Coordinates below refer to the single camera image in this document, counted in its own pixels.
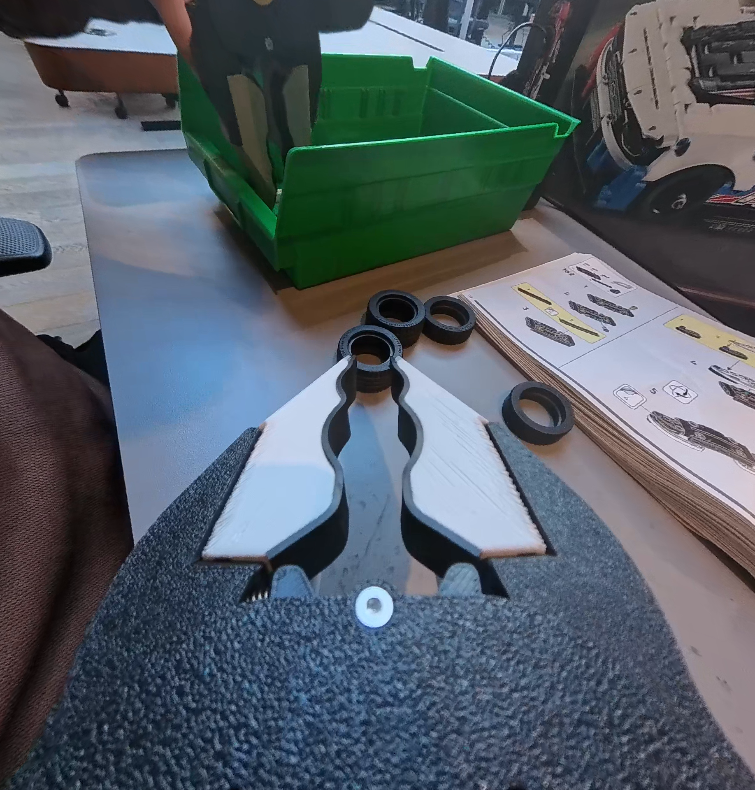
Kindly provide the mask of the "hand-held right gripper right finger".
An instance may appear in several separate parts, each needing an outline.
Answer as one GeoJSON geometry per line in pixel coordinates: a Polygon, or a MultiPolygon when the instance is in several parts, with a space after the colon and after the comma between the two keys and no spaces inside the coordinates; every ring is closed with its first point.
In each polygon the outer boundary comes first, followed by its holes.
{"type": "Polygon", "coordinates": [[[544,555],[546,541],[488,422],[402,357],[392,360],[402,471],[401,531],[413,558],[544,555]]]}

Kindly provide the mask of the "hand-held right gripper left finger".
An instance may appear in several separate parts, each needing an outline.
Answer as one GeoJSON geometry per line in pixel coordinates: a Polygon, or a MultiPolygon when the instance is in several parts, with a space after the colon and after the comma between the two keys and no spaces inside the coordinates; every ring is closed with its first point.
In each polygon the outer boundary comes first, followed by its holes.
{"type": "Polygon", "coordinates": [[[202,560],[331,563],[342,552],[349,518],[339,455],[356,378],[346,357],[262,423],[202,560]]]}

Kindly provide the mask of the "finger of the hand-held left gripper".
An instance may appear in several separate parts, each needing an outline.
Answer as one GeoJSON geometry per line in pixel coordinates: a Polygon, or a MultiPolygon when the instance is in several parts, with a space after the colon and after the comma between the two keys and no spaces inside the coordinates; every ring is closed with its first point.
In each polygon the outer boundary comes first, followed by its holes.
{"type": "Polygon", "coordinates": [[[313,124],[309,69],[306,64],[297,65],[289,72],[283,84],[282,95],[290,147],[310,145],[313,124]]]}
{"type": "Polygon", "coordinates": [[[273,165],[269,154],[269,128],[260,87],[248,76],[227,78],[241,142],[236,144],[249,182],[260,198],[275,198],[273,165]]]}

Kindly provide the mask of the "green plastic bin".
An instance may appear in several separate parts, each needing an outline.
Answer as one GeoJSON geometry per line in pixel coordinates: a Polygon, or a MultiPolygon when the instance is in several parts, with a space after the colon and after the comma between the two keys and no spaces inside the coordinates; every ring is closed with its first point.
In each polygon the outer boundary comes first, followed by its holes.
{"type": "Polygon", "coordinates": [[[177,69],[191,161],[298,289],[510,230],[579,124],[439,58],[326,53],[313,145],[288,154],[274,209],[177,69]]]}

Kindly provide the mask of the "person's left forearm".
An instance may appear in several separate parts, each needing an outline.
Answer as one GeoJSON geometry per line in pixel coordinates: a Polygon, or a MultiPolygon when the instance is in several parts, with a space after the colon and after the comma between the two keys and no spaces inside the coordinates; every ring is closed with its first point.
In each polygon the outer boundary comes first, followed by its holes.
{"type": "Polygon", "coordinates": [[[90,19],[162,24],[149,1],[0,1],[0,32],[17,40],[75,35],[90,19]]]}

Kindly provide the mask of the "person's left hand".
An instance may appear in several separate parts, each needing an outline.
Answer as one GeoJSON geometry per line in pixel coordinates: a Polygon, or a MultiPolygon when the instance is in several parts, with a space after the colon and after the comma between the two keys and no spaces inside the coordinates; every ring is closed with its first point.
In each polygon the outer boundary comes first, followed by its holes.
{"type": "Polygon", "coordinates": [[[190,1],[150,1],[175,44],[177,54],[193,67],[191,47],[193,26],[188,14],[189,3],[190,1]]]}

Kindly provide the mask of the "black rubber tyre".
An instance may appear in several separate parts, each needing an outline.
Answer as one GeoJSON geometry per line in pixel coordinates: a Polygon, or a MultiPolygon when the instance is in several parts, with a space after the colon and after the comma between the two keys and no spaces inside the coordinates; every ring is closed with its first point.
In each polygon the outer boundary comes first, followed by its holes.
{"type": "Polygon", "coordinates": [[[512,388],[504,399],[501,414],[507,428],[518,439],[537,446],[562,440],[576,423],[570,400],[559,390],[539,381],[525,381],[512,388]],[[550,424],[532,419],[521,407],[528,400],[543,408],[550,424]]]}
{"type": "Polygon", "coordinates": [[[336,361],[356,360],[356,385],[361,393],[378,393],[392,385],[392,360],[402,357],[400,339],[378,325],[356,325],[346,330],[336,348],[336,361]]]}
{"type": "Polygon", "coordinates": [[[439,344],[453,346],[466,342],[477,324],[475,312],[459,298],[439,295],[428,299],[424,308],[422,332],[439,344]]]}
{"type": "Polygon", "coordinates": [[[407,291],[378,291],[369,298],[364,321],[391,332],[408,349],[424,329],[425,304],[407,291]]]}

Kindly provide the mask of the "light grey long table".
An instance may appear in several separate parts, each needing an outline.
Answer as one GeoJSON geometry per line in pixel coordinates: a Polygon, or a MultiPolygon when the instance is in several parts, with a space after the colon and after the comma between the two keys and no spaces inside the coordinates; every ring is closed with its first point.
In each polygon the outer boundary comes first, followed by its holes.
{"type": "Polygon", "coordinates": [[[423,67],[435,57],[462,70],[499,79],[516,69],[520,54],[503,51],[491,67],[495,51],[442,33],[375,5],[359,30],[321,34],[324,54],[373,54],[411,57],[423,67]]]}

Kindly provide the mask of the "open instruction booklet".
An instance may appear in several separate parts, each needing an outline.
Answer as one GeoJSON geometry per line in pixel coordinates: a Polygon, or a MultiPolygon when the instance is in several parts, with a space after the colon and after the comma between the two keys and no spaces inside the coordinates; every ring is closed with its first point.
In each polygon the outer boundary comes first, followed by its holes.
{"type": "Polygon", "coordinates": [[[525,375],[755,580],[755,340],[587,253],[454,291],[525,375]]]}

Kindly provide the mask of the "person's black trousers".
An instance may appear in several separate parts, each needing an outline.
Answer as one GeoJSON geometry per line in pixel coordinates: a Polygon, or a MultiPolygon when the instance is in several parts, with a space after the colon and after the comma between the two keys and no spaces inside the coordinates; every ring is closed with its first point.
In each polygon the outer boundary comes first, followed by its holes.
{"type": "Polygon", "coordinates": [[[66,343],[61,337],[38,334],[36,338],[52,349],[62,360],[110,388],[109,371],[106,363],[102,331],[97,330],[89,339],[77,347],[66,343]]]}

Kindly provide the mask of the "person's brown hoodie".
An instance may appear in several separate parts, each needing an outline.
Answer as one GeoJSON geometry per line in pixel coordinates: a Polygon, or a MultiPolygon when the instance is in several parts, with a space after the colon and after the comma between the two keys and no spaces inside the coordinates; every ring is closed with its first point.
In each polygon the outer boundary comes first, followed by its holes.
{"type": "Polygon", "coordinates": [[[110,390],[0,308],[0,787],[134,542],[110,390]]]}

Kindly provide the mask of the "black office chair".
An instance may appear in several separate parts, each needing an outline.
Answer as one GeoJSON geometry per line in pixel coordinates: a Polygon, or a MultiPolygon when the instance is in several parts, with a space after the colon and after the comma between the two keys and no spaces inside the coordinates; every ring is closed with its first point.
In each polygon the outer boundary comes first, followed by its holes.
{"type": "Polygon", "coordinates": [[[47,268],[52,248],[31,222],[0,216],[0,278],[47,268]]]}

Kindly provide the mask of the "black car set box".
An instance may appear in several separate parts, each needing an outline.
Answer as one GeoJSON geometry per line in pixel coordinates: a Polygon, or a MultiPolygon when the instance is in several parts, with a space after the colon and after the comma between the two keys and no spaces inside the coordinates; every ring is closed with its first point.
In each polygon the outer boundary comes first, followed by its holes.
{"type": "Polygon", "coordinates": [[[578,126],[542,196],[755,339],[755,2],[539,2],[515,86],[578,126]]]}

